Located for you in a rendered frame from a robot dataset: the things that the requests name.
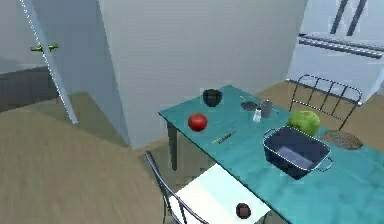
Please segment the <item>red tomato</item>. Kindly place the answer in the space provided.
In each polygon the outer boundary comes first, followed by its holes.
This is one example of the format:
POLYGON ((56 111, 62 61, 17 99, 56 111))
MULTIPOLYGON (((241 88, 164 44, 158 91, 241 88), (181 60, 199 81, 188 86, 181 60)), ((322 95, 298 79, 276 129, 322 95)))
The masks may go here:
POLYGON ((206 128, 207 123, 207 118, 201 113, 192 114, 188 118, 188 126, 195 132, 203 131, 206 128))

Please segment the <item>black bowl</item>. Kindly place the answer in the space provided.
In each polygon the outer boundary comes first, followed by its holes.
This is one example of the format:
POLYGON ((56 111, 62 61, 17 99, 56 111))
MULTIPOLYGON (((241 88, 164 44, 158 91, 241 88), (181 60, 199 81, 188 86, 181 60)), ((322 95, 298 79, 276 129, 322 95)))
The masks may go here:
POLYGON ((203 92, 203 101, 209 107, 216 107, 222 100, 222 92, 217 89, 207 89, 203 92))

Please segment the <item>grey cup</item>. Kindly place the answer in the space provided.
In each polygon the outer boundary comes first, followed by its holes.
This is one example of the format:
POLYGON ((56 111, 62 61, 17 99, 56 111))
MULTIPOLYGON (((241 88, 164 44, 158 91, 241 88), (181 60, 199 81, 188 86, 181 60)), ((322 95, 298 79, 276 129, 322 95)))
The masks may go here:
POLYGON ((260 102, 261 116, 263 118, 269 118, 273 112, 273 102, 270 100, 263 100, 260 102))

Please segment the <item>teal dining table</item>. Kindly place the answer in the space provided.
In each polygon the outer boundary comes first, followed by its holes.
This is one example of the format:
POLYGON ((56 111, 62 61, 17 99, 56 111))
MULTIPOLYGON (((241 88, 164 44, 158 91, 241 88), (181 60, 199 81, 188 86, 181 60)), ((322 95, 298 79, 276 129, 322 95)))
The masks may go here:
POLYGON ((160 115, 290 224, 384 224, 384 153, 331 145, 334 163, 328 171, 295 180, 267 162, 263 148, 264 132, 284 125, 289 113, 277 108, 271 118, 253 123, 240 99, 250 94, 231 85, 220 91, 223 99, 216 107, 196 97, 160 115), (208 120, 201 132, 188 126, 196 113, 208 120), (235 129, 221 144, 212 144, 235 129))

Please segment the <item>white seat metal chair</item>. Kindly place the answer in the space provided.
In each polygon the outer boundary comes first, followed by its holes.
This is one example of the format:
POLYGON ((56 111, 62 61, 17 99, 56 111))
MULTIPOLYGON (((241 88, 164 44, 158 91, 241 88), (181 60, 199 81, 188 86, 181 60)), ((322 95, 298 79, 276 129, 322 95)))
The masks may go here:
POLYGON ((150 151, 145 152, 163 199, 162 224, 257 224, 265 223, 271 209, 222 166, 215 163, 174 192, 161 175, 150 151), (236 215, 238 203, 251 209, 248 219, 236 215))

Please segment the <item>green lettuce head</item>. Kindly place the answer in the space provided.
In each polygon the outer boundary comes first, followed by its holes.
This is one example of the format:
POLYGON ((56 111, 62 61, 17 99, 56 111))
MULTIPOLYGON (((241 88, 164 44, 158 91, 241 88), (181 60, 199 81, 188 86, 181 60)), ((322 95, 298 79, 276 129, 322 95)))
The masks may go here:
POLYGON ((320 118, 312 111, 294 112, 287 120, 286 125, 313 136, 320 128, 320 118))

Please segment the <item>grey room door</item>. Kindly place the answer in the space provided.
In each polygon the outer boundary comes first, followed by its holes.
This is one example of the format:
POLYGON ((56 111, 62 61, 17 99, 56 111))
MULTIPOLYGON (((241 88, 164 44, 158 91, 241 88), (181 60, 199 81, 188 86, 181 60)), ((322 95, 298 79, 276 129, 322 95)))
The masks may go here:
POLYGON ((62 81, 61 75, 58 71, 58 68, 55 63, 54 56, 51 54, 48 46, 48 41, 45 38, 42 26, 38 21, 37 14, 34 10, 32 0, 19 0, 21 6, 23 7, 23 12, 25 14, 26 20, 33 32, 35 40, 38 45, 42 47, 42 57, 47 64, 51 78, 55 84, 56 91, 59 95, 59 98, 66 109, 67 115, 73 124, 78 123, 78 119, 75 115, 74 109, 72 107, 71 101, 65 89, 64 83, 62 81))

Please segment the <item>brown round trivet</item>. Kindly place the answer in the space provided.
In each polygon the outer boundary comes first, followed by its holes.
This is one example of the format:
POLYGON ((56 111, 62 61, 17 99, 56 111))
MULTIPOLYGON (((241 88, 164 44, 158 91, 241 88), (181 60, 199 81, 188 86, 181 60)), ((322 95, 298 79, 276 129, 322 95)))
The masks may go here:
POLYGON ((329 130, 321 138, 340 148, 348 150, 358 150, 363 146, 362 141, 356 136, 339 130, 329 130))

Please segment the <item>white fridge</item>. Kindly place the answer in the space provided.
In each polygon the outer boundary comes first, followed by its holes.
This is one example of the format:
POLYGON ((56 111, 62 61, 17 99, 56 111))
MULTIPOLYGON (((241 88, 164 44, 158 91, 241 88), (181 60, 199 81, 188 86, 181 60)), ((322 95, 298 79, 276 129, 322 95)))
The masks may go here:
POLYGON ((354 35, 330 29, 340 0, 308 0, 288 79, 304 74, 328 78, 362 91, 366 102, 384 81, 384 0, 368 0, 354 35))

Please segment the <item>yellow handled knife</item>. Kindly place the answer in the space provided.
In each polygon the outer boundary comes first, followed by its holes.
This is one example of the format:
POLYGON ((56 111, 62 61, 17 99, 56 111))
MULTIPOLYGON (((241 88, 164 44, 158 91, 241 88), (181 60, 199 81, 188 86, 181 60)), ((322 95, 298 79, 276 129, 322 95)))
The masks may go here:
POLYGON ((222 137, 220 137, 220 138, 218 138, 218 139, 213 140, 213 141, 212 141, 212 144, 213 144, 213 143, 221 144, 223 141, 225 141, 226 139, 228 139, 229 137, 231 137, 234 133, 236 133, 236 131, 237 131, 237 130, 235 129, 235 130, 231 131, 230 133, 227 133, 226 135, 224 135, 224 136, 222 136, 222 137))

